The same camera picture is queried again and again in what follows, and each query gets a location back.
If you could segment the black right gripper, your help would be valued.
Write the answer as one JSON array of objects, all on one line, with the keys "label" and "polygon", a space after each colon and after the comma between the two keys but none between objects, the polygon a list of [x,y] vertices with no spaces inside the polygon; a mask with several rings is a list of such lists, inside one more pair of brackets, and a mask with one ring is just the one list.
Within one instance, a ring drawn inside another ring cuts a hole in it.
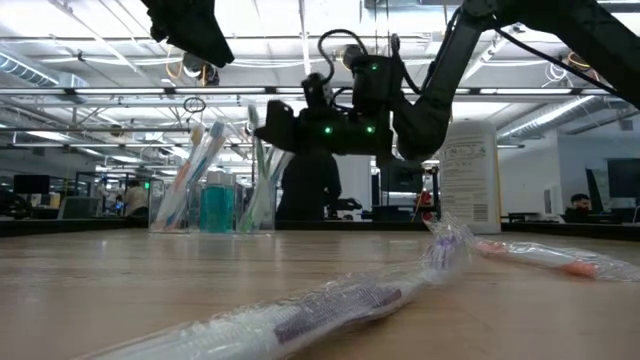
[{"label": "black right gripper", "polygon": [[[347,131],[349,117],[345,113],[329,107],[307,108],[300,112],[299,120],[304,145],[340,155],[351,151]],[[254,136],[282,150],[298,152],[297,125],[298,119],[289,105],[271,100],[267,105],[267,126],[257,127]]]}]

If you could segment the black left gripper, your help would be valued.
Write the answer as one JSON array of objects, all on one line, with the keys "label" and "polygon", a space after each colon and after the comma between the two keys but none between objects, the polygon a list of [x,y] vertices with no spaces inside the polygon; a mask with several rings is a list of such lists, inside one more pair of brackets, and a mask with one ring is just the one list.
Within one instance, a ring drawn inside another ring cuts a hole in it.
[{"label": "black left gripper", "polygon": [[151,37],[222,68],[235,57],[215,18],[216,0],[141,0]]}]

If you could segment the clear acrylic organizer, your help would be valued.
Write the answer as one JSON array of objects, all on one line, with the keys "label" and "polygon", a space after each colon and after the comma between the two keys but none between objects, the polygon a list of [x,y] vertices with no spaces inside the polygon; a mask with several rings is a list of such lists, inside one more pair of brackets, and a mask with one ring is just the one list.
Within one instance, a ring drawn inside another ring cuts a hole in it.
[{"label": "clear acrylic organizer", "polygon": [[160,204],[165,195],[165,192],[169,189],[169,187],[164,191],[162,196],[158,201],[150,204],[150,218],[149,218],[149,230],[152,233],[204,233],[204,234],[233,234],[233,233],[243,233],[239,230],[239,225],[241,222],[241,218],[243,217],[245,211],[249,206],[249,201],[251,199],[253,188],[245,187],[242,184],[235,182],[235,216],[234,216],[234,229],[230,233],[207,233],[202,232],[200,230],[200,209],[201,209],[201,191],[205,185],[205,182],[198,181],[193,188],[189,192],[189,209],[188,209],[188,221],[185,222],[180,228],[176,231],[171,232],[154,232],[150,229],[151,225],[156,219],[158,214]]}]

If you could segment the person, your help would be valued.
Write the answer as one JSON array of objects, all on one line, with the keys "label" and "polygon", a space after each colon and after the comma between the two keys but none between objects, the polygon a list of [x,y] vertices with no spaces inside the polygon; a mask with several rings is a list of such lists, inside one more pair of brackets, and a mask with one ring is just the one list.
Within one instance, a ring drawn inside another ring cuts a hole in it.
[{"label": "person", "polygon": [[148,215],[147,190],[140,182],[131,180],[124,194],[125,216],[128,218],[143,218]]},{"label": "person", "polygon": [[591,199],[583,193],[574,194],[570,198],[570,206],[565,209],[562,218],[565,223],[599,224],[610,223],[613,217],[592,210]]},{"label": "person", "polygon": [[296,154],[285,168],[277,221],[322,222],[325,208],[341,195],[337,162],[330,152]]}]

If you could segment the black monitor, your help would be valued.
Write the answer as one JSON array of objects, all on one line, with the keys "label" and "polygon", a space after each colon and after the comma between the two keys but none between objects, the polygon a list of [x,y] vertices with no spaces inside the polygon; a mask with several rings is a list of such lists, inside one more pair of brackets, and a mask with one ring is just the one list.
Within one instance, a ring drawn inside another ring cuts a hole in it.
[{"label": "black monitor", "polygon": [[612,198],[640,198],[640,159],[610,159],[607,171]]},{"label": "black monitor", "polygon": [[380,167],[381,190],[418,193],[423,188],[423,174],[421,165],[395,159]]},{"label": "black monitor", "polygon": [[17,194],[48,194],[50,176],[41,174],[15,174],[13,192]]}]

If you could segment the purple white wrapped toothbrush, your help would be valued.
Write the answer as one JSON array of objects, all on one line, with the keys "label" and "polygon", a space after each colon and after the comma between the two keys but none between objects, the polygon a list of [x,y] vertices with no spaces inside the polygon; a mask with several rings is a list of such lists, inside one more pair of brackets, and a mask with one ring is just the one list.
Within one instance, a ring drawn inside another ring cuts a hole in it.
[{"label": "purple white wrapped toothbrush", "polygon": [[277,360],[354,323],[385,317],[469,262],[475,239],[445,219],[415,262],[353,272],[299,295],[243,306],[87,356],[87,360]]}]

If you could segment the white wipes canister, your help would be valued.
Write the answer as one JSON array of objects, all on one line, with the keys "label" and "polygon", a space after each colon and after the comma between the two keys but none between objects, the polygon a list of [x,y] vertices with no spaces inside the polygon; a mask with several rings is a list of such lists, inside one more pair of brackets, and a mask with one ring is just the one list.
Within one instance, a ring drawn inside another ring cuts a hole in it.
[{"label": "white wipes canister", "polygon": [[488,121],[452,122],[439,150],[440,203],[475,234],[501,232],[496,128]]}]

